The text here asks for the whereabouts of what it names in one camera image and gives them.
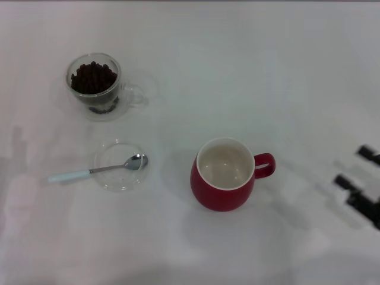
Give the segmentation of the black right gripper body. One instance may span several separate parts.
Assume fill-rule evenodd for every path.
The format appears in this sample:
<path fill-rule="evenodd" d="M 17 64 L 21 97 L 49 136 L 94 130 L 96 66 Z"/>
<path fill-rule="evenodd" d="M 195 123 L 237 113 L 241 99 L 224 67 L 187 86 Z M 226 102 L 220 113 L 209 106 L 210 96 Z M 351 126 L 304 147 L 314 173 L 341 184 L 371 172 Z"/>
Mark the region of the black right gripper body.
<path fill-rule="evenodd" d="M 379 230 L 379 202 L 375 202 L 363 192 L 357 191 L 349 194 L 346 203 Z"/>

